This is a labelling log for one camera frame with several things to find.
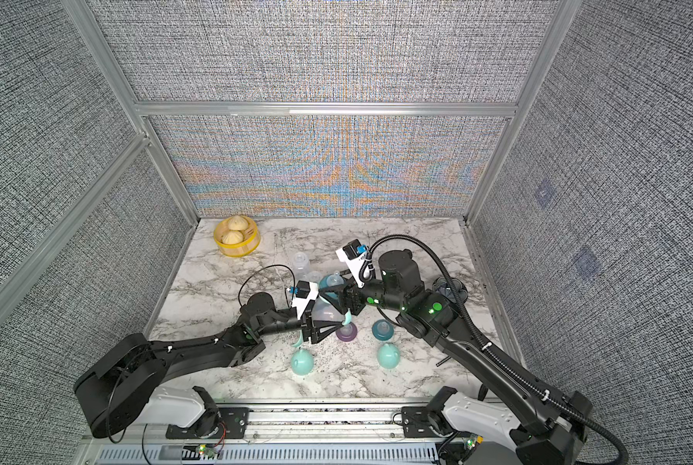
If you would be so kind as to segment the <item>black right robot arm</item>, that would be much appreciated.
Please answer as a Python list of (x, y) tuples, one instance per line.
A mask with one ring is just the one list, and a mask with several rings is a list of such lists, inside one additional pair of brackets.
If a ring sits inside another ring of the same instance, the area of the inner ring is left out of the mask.
[(452, 300), (425, 286), (411, 251), (383, 254), (381, 275), (372, 279), (365, 277), (366, 246), (354, 242), (336, 254), (352, 275), (340, 292), (340, 304), (352, 313), (367, 305), (396, 311), (403, 329), (458, 362), (501, 402), (486, 404), (444, 387), (426, 407), (434, 428), (482, 437), (514, 451), (524, 464), (575, 462), (586, 442), (586, 426), (559, 407), (564, 395), (475, 334)]

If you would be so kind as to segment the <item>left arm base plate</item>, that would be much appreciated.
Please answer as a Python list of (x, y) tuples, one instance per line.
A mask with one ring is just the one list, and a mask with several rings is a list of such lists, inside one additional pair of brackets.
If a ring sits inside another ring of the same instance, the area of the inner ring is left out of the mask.
[(218, 407), (216, 414), (205, 413), (189, 427), (170, 425), (165, 438), (169, 440), (243, 439), (249, 423), (249, 408)]

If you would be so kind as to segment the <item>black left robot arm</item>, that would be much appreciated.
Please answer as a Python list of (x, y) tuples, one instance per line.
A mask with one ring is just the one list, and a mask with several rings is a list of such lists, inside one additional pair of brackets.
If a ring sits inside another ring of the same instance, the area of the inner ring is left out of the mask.
[(154, 391), (187, 374), (250, 362), (265, 349), (264, 335), (299, 331), (303, 339), (318, 343), (341, 325), (314, 320), (309, 311), (298, 318), (295, 308), (278, 310), (272, 296), (256, 293), (240, 308), (237, 321), (219, 333), (179, 341), (150, 341), (141, 333), (125, 337), (78, 378), (74, 393), (96, 439), (126, 430), (144, 410), (160, 414), (160, 424), (209, 437), (220, 431), (222, 417), (206, 389), (191, 389), (201, 411), (189, 420), (152, 407)]

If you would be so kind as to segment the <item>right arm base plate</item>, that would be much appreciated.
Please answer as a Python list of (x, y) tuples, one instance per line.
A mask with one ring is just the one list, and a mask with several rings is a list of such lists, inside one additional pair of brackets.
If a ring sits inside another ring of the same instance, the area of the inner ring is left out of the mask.
[(406, 438), (445, 438), (455, 431), (439, 413), (426, 407), (404, 406), (399, 417)]

